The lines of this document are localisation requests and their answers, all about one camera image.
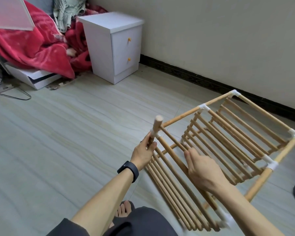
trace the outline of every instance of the toe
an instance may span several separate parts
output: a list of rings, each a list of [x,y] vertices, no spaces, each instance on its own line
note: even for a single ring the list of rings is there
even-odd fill
[[[120,208],[121,208],[121,216],[123,216],[123,217],[127,216],[126,215],[125,205],[124,204],[121,204]]]
[[[128,200],[125,201],[125,208],[126,208],[126,212],[127,214],[130,214],[131,212],[131,204]]]
[[[118,207],[118,216],[119,217],[121,216],[121,207],[120,206]]]

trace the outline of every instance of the person's left arm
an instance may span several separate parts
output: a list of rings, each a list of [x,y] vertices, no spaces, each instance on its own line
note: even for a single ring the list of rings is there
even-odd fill
[[[157,143],[146,149],[150,133],[134,148],[130,162],[142,170],[152,158]],[[97,192],[71,219],[82,226],[90,236],[102,235],[110,225],[114,215],[133,181],[133,173],[126,168]]]

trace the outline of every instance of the hand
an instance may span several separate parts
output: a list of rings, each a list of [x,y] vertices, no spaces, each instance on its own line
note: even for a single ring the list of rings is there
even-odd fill
[[[145,138],[140,142],[133,150],[131,160],[133,164],[141,171],[152,159],[153,151],[157,146],[157,142],[153,142],[147,149],[147,143],[150,138],[150,132],[145,136]]]
[[[195,148],[184,152],[189,176],[199,188],[216,194],[231,184],[225,178],[219,165],[208,156],[200,156]]]

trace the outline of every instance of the sleeve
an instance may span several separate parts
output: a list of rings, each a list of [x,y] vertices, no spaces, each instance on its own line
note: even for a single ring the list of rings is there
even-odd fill
[[[90,236],[85,228],[63,219],[47,236]]]

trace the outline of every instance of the person's left hand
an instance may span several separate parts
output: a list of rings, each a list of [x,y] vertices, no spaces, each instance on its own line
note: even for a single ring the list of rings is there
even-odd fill
[[[147,149],[147,143],[150,138],[151,132],[149,132],[145,138],[140,142],[133,150],[131,160],[133,164],[141,171],[152,159],[153,151],[157,146],[157,142],[153,142]]]

